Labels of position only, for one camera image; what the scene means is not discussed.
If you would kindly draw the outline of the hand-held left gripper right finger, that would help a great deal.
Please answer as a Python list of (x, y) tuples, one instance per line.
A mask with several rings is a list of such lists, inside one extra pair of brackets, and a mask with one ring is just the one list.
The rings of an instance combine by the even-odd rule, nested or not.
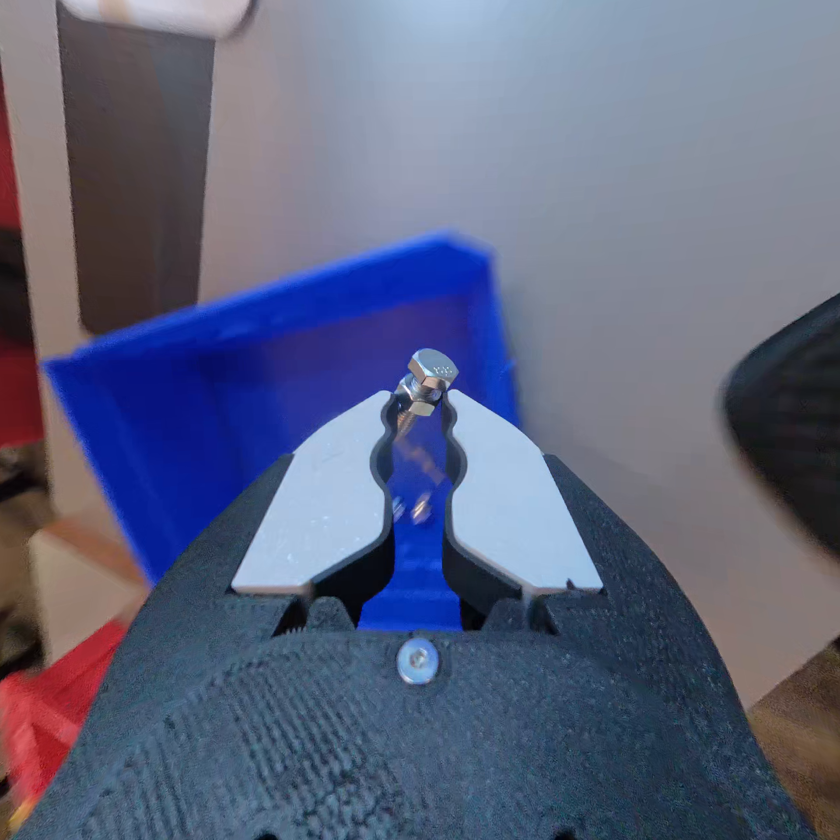
[(471, 607), (602, 592), (602, 578), (542, 450), (467, 394), (442, 404), (451, 481), (442, 568)]

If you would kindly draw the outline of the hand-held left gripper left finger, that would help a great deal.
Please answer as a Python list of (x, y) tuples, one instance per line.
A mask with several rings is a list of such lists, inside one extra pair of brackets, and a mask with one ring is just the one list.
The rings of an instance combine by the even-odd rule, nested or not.
[(375, 392), (294, 452), (231, 581), (240, 595), (330, 596), (361, 610), (395, 568), (396, 399)]

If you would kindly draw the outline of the blue plastic bin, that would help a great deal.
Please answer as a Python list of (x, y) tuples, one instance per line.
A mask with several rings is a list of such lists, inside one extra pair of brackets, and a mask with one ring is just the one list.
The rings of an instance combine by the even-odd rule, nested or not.
[(160, 637), (236, 634), (267, 600), (179, 557), (321, 425), (391, 392), (411, 355), (441, 350), (455, 387), (519, 424), (494, 259), (433, 234), (96, 339), (44, 363), (143, 571)]

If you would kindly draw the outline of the steel hex bolt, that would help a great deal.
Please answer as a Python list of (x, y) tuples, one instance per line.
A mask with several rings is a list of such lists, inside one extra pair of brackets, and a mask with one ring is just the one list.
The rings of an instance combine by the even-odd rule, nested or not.
[(431, 416), (458, 373), (457, 366), (445, 353), (429, 348), (416, 351), (395, 389), (398, 416)]

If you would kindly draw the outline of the red plastic container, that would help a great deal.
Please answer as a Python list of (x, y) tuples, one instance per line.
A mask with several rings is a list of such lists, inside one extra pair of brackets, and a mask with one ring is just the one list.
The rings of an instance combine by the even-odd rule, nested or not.
[(113, 619), (46, 669), (1, 684), (2, 759), (18, 830), (75, 745), (112, 657), (128, 631)]
[(1, 446), (44, 435), (11, 129), (1, 90)]

